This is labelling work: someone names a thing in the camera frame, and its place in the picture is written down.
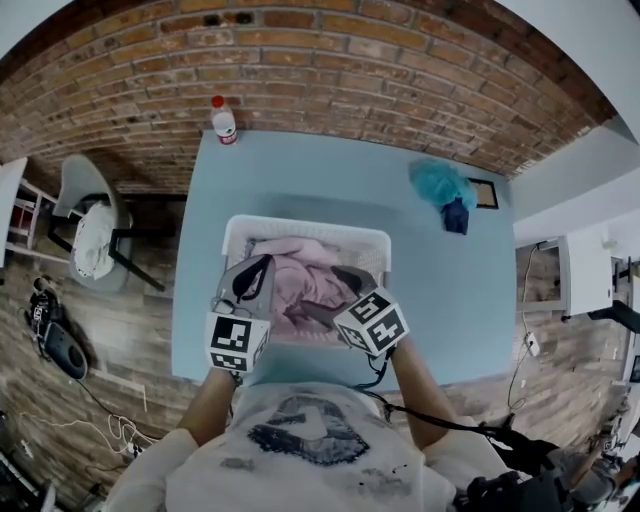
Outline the white plastic laundry basket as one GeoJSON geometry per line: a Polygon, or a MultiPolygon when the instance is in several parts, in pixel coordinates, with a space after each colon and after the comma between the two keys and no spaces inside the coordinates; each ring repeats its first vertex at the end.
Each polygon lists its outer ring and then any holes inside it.
{"type": "MultiPolygon", "coordinates": [[[[380,285],[388,280],[391,271],[391,240],[382,231],[250,215],[236,215],[227,223],[222,248],[226,259],[225,268],[229,269],[252,257],[249,252],[255,243],[285,237],[310,238],[323,244],[335,245],[343,251],[342,265],[368,271],[380,285]]],[[[345,346],[335,330],[323,325],[315,330],[279,333],[274,328],[273,311],[271,340],[281,344],[345,346]]]]}

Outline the white desk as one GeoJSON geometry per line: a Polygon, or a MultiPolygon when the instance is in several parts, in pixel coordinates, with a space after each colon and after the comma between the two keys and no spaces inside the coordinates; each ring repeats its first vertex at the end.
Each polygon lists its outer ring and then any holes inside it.
{"type": "Polygon", "coordinates": [[[0,269],[4,267],[11,216],[27,163],[28,158],[23,157],[0,165],[0,269]]]}

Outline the white side table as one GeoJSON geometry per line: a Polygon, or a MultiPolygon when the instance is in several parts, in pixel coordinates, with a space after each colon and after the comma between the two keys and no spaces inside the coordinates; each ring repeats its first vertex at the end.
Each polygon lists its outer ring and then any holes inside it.
{"type": "Polygon", "coordinates": [[[611,249],[606,224],[595,224],[563,235],[516,236],[516,247],[535,245],[539,251],[556,248],[559,255],[559,298],[517,302],[518,314],[562,311],[573,317],[612,305],[611,249]]]}

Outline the black picture frame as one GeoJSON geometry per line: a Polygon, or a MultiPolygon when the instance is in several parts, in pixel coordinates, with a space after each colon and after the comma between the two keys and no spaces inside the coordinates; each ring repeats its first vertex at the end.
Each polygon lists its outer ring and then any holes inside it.
{"type": "Polygon", "coordinates": [[[469,178],[468,181],[476,192],[478,209],[499,209],[498,197],[492,181],[476,178],[469,178]]]}

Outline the person's right forearm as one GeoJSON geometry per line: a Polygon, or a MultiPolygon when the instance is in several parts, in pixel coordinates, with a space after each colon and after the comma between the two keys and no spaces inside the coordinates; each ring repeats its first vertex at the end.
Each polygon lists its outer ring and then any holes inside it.
{"type": "MultiPolygon", "coordinates": [[[[401,339],[391,355],[404,407],[416,413],[457,422],[457,415],[449,399],[427,368],[409,335],[401,339]]],[[[442,439],[448,432],[444,427],[408,416],[411,437],[419,450],[442,439]]]]}

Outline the black oval floor device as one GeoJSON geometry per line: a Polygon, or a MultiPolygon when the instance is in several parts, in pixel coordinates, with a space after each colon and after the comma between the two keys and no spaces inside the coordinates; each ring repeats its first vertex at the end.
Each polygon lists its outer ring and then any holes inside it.
{"type": "Polygon", "coordinates": [[[82,346],[57,322],[47,326],[44,352],[70,378],[81,381],[87,376],[88,362],[82,346]]]}

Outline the red-capped plastic water bottle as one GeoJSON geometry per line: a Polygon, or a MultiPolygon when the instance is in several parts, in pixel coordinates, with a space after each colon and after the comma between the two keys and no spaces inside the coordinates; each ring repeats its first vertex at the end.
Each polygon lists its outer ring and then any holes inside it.
{"type": "Polygon", "coordinates": [[[211,107],[211,124],[219,142],[223,145],[235,144],[238,134],[231,107],[221,95],[212,97],[211,107]]]}

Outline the pink garment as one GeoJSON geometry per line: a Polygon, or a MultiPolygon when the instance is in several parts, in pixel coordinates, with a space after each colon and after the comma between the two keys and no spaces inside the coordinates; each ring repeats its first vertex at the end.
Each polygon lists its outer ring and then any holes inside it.
{"type": "Polygon", "coordinates": [[[272,311],[279,333],[315,330],[321,325],[301,308],[303,301],[336,308],[356,295],[331,271],[344,263],[343,251],[315,239],[285,237],[257,242],[250,256],[269,254],[275,262],[272,311]]]}

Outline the black gadget with marker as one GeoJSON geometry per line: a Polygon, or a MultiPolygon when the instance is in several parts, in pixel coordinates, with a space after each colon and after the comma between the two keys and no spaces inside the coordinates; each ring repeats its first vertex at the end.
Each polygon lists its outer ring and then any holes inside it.
{"type": "Polygon", "coordinates": [[[32,332],[40,353],[44,354],[49,324],[60,323],[64,319],[64,310],[48,276],[42,275],[34,280],[29,303],[30,308],[24,313],[26,325],[32,332]]]}

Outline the dark blue cloth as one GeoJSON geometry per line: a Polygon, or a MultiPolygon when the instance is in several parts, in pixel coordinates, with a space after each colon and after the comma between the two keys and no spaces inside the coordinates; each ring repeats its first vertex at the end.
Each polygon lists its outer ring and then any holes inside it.
{"type": "Polygon", "coordinates": [[[447,232],[465,236],[469,224],[469,211],[460,198],[441,209],[443,227],[447,232]]]}

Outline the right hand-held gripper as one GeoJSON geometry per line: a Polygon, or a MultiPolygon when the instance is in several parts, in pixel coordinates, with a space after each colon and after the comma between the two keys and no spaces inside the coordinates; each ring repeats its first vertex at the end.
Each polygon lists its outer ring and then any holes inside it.
{"type": "Polygon", "coordinates": [[[344,303],[330,307],[304,300],[300,307],[306,316],[328,329],[335,327],[349,347],[374,357],[386,353],[409,334],[398,303],[369,272],[345,265],[330,269],[359,299],[346,309],[344,303]]]}

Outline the person's left forearm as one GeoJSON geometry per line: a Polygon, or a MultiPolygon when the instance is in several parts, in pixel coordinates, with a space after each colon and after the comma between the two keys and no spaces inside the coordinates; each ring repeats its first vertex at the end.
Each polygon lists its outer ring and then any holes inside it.
{"type": "Polygon", "coordinates": [[[230,372],[211,368],[177,428],[188,431],[198,446],[221,436],[236,388],[230,372]]]}

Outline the grey shell chair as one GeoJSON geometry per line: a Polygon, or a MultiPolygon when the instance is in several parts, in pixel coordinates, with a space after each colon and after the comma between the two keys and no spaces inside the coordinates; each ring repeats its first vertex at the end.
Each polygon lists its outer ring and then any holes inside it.
{"type": "Polygon", "coordinates": [[[53,208],[48,238],[69,253],[72,278],[87,289],[96,292],[117,293],[134,275],[159,292],[166,287],[132,261],[133,241],[137,238],[164,238],[175,234],[173,227],[164,229],[136,228],[124,198],[83,154],[67,157],[61,168],[61,190],[53,208]],[[109,255],[114,260],[113,270],[99,280],[84,278],[76,271],[73,243],[81,218],[96,203],[103,202],[113,209],[115,226],[112,231],[109,255]]]}

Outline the person's white printed t-shirt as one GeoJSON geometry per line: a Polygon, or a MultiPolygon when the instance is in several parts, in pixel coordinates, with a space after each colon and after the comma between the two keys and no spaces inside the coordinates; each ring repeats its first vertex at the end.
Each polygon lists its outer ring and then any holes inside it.
{"type": "Polygon", "coordinates": [[[103,512],[454,512],[474,479],[506,470],[472,426],[418,449],[350,389],[258,385],[223,435],[198,445],[177,429],[147,449],[103,512]]]}

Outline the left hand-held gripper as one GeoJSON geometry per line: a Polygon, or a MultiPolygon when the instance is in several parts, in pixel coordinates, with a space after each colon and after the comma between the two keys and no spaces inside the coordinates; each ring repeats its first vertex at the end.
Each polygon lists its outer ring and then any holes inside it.
{"type": "Polygon", "coordinates": [[[275,261],[271,255],[252,256],[222,275],[213,310],[206,316],[205,353],[212,367],[251,373],[271,331],[275,261]]]}

